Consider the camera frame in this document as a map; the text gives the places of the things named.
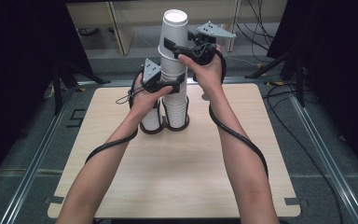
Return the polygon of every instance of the black curtain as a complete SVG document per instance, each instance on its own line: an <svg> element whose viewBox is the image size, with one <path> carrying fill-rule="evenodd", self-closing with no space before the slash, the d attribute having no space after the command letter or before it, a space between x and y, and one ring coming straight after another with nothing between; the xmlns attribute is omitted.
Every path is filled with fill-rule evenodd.
<svg viewBox="0 0 358 224"><path fill-rule="evenodd" d="M307 84L358 157L358 1L289 0L268 56L281 56L298 39Z"/></svg>
<svg viewBox="0 0 358 224"><path fill-rule="evenodd" d="M0 0L0 163L42 102L56 59L92 74L64 2Z"/></svg>

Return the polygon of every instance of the forearm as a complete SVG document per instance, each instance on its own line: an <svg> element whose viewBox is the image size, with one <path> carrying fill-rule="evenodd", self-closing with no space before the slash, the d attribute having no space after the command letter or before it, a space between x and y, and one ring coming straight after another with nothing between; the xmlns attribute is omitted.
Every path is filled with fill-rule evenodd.
<svg viewBox="0 0 358 224"><path fill-rule="evenodd" d="M106 143L131 135L142 117L131 111ZM65 198L57 223L92 222L128 144L129 142L103 150L84 165Z"/></svg>
<svg viewBox="0 0 358 224"><path fill-rule="evenodd" d="M249 138L223 93L210 92L213 113L233 131ZM276 221L269 182L260 158L245 143L218 128L227 175L239 206L242 223Z"/></svg>

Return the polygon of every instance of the tripod leg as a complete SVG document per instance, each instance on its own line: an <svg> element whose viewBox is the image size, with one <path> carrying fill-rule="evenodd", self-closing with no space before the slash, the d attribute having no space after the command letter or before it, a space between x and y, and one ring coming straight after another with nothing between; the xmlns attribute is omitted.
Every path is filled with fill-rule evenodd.
<svg viewBox="0 0 358 224"><path fill-rule="evenodd" d="M245 76L245 78L258 78L258 77L261 77L261 75L267 73L267 71L271 70L272 68L274 68L278 64L288 60L290 57L292 57L292 54L293 54L293 52L291 50L286 51L283 55L281 55L281 57L275 59L274 61L272 61L271 63L267 64L267 66L265 66L264 68L261 68L257 72L255 72L255 73L253 73L253 74L251 74L249 76Z"/></svg>
<svg viewBox="0 0 358 224"><path fill-rule="evenodd" d="M53 68L53 88L54 88L54 99L56 105L54 114L56 115L62 107L60 67L58 66L57 63L54 64L54 68Z"/></svg>
<svg viewBox="0 0 358 224"><path fill-rule="evenodd" d="M104 80L104 79L101 79L99 77L96 77L94 76L93 74L90 74L86 71L84 71L83 69L71 64L71 63L68 63L68 62L62 62L65 66L77 71L79 74L85 76L85 77L88 77L89 79L99 83L99 84L105 84L105 83L110 83L110 80Z"/></svg>

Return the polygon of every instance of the aluminum rail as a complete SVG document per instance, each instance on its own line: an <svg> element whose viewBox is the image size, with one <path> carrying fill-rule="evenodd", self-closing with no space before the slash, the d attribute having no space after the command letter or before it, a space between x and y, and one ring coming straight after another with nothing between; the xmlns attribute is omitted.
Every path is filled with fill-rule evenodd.
<svg viewBox="0 0 358 224"><path fill-rule="evenodd" d="M293 86L290 85L287 87L287 89L289 91L295 90ZM333 156L330 154L330 151L324 143L324 140L313 124L307 109L302 107L295 97L291 97L290 99L295 106L297 114L303 122L308 134L310 135L310 139L312 140L313 145L315 145L315 148L322 162L324 163L324 167L327 170L327 173L330 174L331 179L336 186L342 201L347 207L354 223L358 223L358 199L355 193L353 192L345 176L338 168L337 163L334 161Z"/></svg>
<svg viewBox="0 0 358 224"><path fill-rule="evenodd" d="M7 223L14 223L14 220L17 217L17 214L20 212L20 209L22 207L22 204L25 201L25 198L34 183L34 178L36 177L38 168L40 167L40 164L42 163L46 152L48 151L48 146L50 145L51 139L53 135L55 134L57 127L60 124L60 121L62 119L63 111L65 110L66 106L68 105L68 102L70 98L72 97L73 93L75 92L75 89L69 89L68 95L65 97L65 100L62 104L61 110L57 113L57 115L54 115L51 123L48 126L48 130L46 131L42 142L40 143L33 160L31 161L30 166L28 167L27 171L25 172L24 176L22 177L22 181L20 182L19 187L17 188L13 198L11 199L9 206L2 218L1 224L7 224Z"/></svg>

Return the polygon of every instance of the finger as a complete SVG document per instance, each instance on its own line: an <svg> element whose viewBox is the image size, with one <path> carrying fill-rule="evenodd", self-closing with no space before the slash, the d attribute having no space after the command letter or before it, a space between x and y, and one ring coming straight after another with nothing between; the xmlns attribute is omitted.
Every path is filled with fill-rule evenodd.
<svg viewBox="0 0 358 224"><path fill-rule="evenodd" d="M136 78L136 81L135 81L135 86L141 85L142 76L143 76L142 73L139 73L139 74L138 74L138 77Z"/></svg>
<svg viewBox="0 0 358 224"><path fill-rule="evenodd" d="M182 64L191 68L191 70L193 70L196 74L200 72L200 69L202 69L199 64L195 63L191 58L185 56L184 54L179 54L178 59L182 62Z"/></svg>
<svg viewBox="0 0 358 224"><path fill-rule="evenodd" d="M168 95L172 90L173 90L172 86L167 86L167 87L162 88L159 91L156 91L154 94L156 94L156 97L159 98L159 97Z"/></svg>
<svg viewBox="0 0 358 224"><path fill-rule="evenodd" d="M220 49L221 49L220 45L217 45L216 49L220 51ZM212 61L220 62L221 60L220 60L220 57L217 54L215 54L212 58Z"/></svg>
<svg viewBox="0 0 358 224"><path fill-rule="evenodd" d="M216 44L216 49L219 50L220 52L222 52L222 46Z"/></svg>

